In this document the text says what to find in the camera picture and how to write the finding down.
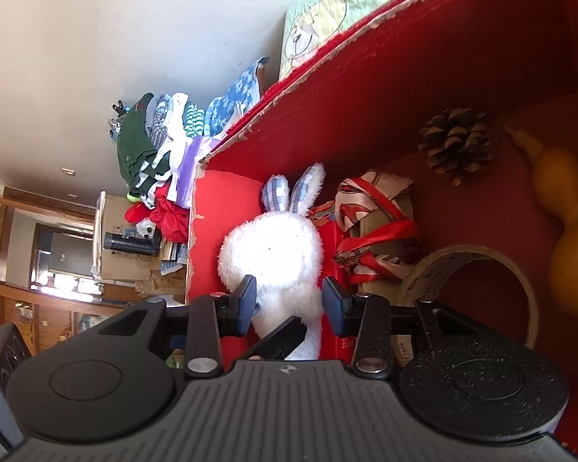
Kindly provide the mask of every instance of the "metal screw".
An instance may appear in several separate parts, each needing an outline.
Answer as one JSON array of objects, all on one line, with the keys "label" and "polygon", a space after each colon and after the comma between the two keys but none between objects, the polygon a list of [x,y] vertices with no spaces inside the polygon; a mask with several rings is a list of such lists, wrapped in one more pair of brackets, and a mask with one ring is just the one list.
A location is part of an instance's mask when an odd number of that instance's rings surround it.
[{"label": "metal screw", "polygon": [[388,364],[381,358],[362,358],[356,363],[356,368],[363,373],[379,373],[387,367]]},{"label": "metal screw", "polygon": [[216,370],[218,362],[212,358],[193,358],[186,366],[189,370],[195,373],[209,373]]}]

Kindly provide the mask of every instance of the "black plastic mount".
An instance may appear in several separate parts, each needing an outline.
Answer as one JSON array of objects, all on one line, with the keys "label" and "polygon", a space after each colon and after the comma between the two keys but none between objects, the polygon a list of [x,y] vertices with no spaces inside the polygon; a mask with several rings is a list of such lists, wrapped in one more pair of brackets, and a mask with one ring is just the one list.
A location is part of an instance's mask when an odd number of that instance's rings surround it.
[{"label": "black plastic mount", "polygon": [[[54,346],[23,363],[8,384],[17,422],[28,436],[75,443],[141,428],[186,381],[222,373],[220,337],[245,335],[256,296],[256,280],[246,276],[234,293],[190,306],[150,298]],[[187,336],[183,370],[165,364],[176,335]]]},{"label": "black plastic mount", "polygon": [[[254,278],[189,307],[148,299],[26,361],[7,398],[29,440],[10,462],[576,460],[549,435],[567,387],[537,353],[432,299],[391,307],[331,278],[322,292],[334,333],[358,337],[349,369],[276,361],[304,339],[293,317],[224,374],[220,338],[246,333]],[[184,370],[163,362],[175,335]],[[404,368],[394,335],[412,336]]]},{"label": "black plastic mount", "polygon": [[[435,299],[391,307],[376,295],[349,294],[332,278],[324,280],[323,297],[334,333],[358,337],[353,372],[392,377],[410,410],[435,429],[501,443],[549,434],[558,424],[567,383],[524,345]],[[391,351],[392,335],[412,336],[415,357],[404,368]]]}]

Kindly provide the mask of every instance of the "pile of clothes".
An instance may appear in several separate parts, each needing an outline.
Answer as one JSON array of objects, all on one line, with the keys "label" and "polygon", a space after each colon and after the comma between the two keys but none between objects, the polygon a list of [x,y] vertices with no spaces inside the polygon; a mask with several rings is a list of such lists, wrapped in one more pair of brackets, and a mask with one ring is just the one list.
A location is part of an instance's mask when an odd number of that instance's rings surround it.
[{"label": "pile of clothes", "polygon": [[197,164],[259,101],[268,60],[251,65],[207,110],[182,92],[147,93],[131,107],[114,106],[119,117],[108,121],[109,135],[117,146],[127,198],[134,203],[125,214],[128,222],[148,231],[152,224],[167,241],[187,242]]}]

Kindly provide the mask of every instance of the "black thermos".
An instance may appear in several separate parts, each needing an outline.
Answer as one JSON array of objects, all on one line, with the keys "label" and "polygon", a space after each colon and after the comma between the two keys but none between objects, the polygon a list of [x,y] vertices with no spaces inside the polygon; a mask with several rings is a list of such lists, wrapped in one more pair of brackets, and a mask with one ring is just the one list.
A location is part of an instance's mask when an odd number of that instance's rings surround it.
[{"label": "black thermos", "polygon": [[103,247],[107,250],[117,250],[128,254],[147,255],[156,257],[161,249],[161,231],[157,228],[152,239],[129,238],[121,234],[105,233]]}]

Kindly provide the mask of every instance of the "cardboard box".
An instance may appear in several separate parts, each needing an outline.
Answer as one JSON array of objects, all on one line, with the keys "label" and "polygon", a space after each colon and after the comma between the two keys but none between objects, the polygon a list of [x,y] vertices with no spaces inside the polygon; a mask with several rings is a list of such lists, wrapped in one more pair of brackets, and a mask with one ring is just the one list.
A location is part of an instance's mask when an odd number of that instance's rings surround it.
[{"label": "cardboard box", "polygon": [[[418,131],[454,107],[487,113],[494,155],[487,173],[459,187],[435,175],[417,151]],[[201,163],[190,214],[188,296],[223,291],[220,245],[232,228],[262,213],[260,191],[271,175],[285,174],[293,184],[322,162],[322,201],[333,199],[342,179],[370,168],[410,176],[428,251],[482,245],[508,256],[530,279],[541,316],[535,349],[571,385],[559,439],[578,454],[578,321],[558,310],[547,281],[562,227],[535,201],[530,163],[504,122],[578,155],[578,0],[391,2],[273,85]],[[524,341],[521,286],[496,265],[474,264],[449,281],[441,299]]]},{"label": "cardboard box", "polygon": [[94,223],[94,259],[96,275],[103,280],[149,280],[154,269],[160,269],[158,257],[116,252],[103,248],[106,232],[125,234],[134,229],[124,219],[132,203],[126,198],[101,192]]}]

